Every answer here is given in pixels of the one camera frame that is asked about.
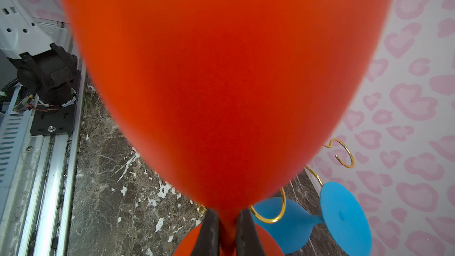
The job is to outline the red plastic wine glass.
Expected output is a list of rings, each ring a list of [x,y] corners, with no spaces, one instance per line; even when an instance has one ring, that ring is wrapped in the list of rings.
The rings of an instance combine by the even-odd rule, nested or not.
[[[372,60],[392,0],[62,0],[92,82],[144,161],[238,215],[320,150]]]

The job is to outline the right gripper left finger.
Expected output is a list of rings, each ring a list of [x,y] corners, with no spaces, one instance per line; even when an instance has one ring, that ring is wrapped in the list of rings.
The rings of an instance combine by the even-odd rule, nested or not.
[[[191,256],[220,256],[219,217],[207,209]]]

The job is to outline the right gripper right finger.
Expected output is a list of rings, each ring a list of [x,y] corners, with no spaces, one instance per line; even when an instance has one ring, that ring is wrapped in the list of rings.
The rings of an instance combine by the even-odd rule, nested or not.
[[[236,233],[237,256],[266,256],[249,209],[240,212]]]

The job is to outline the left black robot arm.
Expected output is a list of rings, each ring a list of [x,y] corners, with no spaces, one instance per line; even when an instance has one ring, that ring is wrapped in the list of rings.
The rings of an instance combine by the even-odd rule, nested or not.
[[[17,0],[1,0],[1,50],[17,69],[20,84],[48,107],[77,99],[78,58],[58,46]]]

